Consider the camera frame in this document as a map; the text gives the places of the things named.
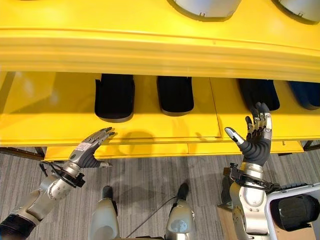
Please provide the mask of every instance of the wire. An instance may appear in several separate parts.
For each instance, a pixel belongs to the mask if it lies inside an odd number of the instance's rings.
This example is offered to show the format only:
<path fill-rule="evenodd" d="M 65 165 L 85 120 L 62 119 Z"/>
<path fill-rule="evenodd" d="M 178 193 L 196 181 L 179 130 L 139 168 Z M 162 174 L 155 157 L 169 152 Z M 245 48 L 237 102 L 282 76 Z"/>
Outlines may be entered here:
<path fill-rule="evenodd" d="M 126 238 L 129 238 L 132 234 L 134 234 L 139 228 L 142 227 L 143 224 L 145 224 L 153 215 L 155 215 L 160 209 L 162 209 L 168 202 L 170 202 L 173 199 L 176 199 L 177 196 L 174 196 L 167 200 L 165 203 L 163 203 L 160 207 L 158 207 L 153 213 L 151 213 L 139 226 L 137 226 Z"/>

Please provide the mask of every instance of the yellow shelf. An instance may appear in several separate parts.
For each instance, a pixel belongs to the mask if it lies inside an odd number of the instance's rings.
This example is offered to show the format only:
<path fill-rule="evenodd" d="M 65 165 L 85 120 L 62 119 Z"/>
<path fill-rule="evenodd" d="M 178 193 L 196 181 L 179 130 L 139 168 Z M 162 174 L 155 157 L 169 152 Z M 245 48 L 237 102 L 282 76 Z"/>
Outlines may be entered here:
<path fill-rule="evenodd" d="M 189 154 L 196 155 L 236 155 L 241 154 L 238 146 L 234 142 L 217 143 L 189 143 Z M 271 153 L 302 153 L 304 151 L 299 141 L 273 141 Z"/>
<path fill-rule="evenodd" d="M 170 117 L 160 110 L 157 78 L 134 76 L 133 118 L 108 123 L 94 113 L 95 79 L 100 77 L 95 73 L 2 72 L 0 145 L 77 145 L 109 126 L 117 132 L 110 142 L 114 145 L 209 142 L 221 135 L 209 78 L 193 78 L 193 110 Z"/>
<path fill-rule="evenodd" d="M 300 106 L 286 81 L 274 81 L 280 108 L 272 112 L 272 140 L 320 139 L 320 109 Z M 211 87 L 219 121 L 221 137 L 229 140 L 225 127 L 247 135 L 245 117 L 251 116 L 241 96 L 236 79 L 211 78 Z"/>
<path fill-rule="evenodd" d="M 2 0 L 3 71 L 130 73 L 320 81 L 320 24 L 271 0 L 242 0 L 201 22 L 166 0 Z"/>
<path fill-rule="evenodd" d="M 46 150 L 45 161 L 67 160 L 76 146 L 50 146 Z M 301 153 L 298 141 L 277 141 L 271 146 L 271 153 Z M 233 142 L 189 143 L 189 144 L 140 144 L 104 145 L 94 156 L 97 159 L 144 158 L 167 156 L 236 155 L 241 154 Z"/>

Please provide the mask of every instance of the robotic arm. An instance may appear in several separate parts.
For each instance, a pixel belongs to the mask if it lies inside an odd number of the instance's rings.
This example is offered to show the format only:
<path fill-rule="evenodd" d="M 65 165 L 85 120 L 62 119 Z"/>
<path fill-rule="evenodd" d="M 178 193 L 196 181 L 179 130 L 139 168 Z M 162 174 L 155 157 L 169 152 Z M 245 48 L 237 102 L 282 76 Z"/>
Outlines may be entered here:
<path fill-rule="evenodd" d="M 253 123 L 249 116 L 247 136 L 244 140 L 234 129 L 225 132 L 237 144 L 244 155 L 240 170 L 231 164 L 224 169 L 234 183 L 230 187 L 232 218 L 239 240 L 269 240 L 268 223 L 265 216 L 266 191 L 275 186 L 263 180 L 263 166 L 270 156 L 272 119 L 265 103 L 258 102 L 252 110 Z"/>
<path fill-rule="evenodd" d="M 111 130 L 111 127 L 103 128 L 83 140 L 63 167 L 49 163 L 52 174 L 42 181 L 38 189 L 26 196 L 0 224 L 0 239 L 26 239 L 72 188 L 83 186 L 85 181 L 80 172 L 81 168 L 107 167 L 108 163 L 97 161 L 94 153 L 108 137 L 115 134 Z"/>

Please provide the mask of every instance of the robot leg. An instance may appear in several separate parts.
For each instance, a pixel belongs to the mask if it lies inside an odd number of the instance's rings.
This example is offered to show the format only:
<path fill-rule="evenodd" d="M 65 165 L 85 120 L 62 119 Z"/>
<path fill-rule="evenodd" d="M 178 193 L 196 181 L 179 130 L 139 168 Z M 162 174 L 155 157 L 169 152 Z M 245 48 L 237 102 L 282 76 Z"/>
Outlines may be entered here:
<path fill-rule="evenodd" d="M 105 186 L 102 199 L 97 203 L 92 214 L 88 240 L 113 240 L 120 236 L 117 220 L 118 210 L 113 201 L 113 189 Z"/>
<path fill-rule="evenodd" d="M 183 183 L 178 191 L 178 200 L 173 204 L 166 225 L 166 240 L 195 240 L 195 214 L 186 201 L 189 187 Z"/>

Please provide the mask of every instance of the gray carpet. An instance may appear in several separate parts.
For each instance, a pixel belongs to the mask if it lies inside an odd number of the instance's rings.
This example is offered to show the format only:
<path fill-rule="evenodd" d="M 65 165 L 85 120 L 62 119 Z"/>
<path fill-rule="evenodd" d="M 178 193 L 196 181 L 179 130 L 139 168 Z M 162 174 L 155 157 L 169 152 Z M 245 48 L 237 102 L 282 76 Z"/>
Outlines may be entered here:
<path fill-rule="evenodd" d="M 222 240 L 217 214 L 221 203 L 222 171 L 241 156 L 199 156 L 114 159 L 112 168 L 85 169 L 86 184 L 61 201 L 32 232 L 31 240 L 85 240 L 96 202 L 104 185 L 114 187 L 121 236 L 128 235 L 150 212 L 174 196 L 185 180 L 188 201 L 196 214 L 198 240 Z M 320 182 L 320 151 L 278 157 L 265 166 L 265 178 L 281 185 Z M 0 154 L 1 221 L 23 196 L 36 189 L 44 176 L 38 163 Z M 133 237 L 163 236 L 171 203 L 167 204 Z"/>

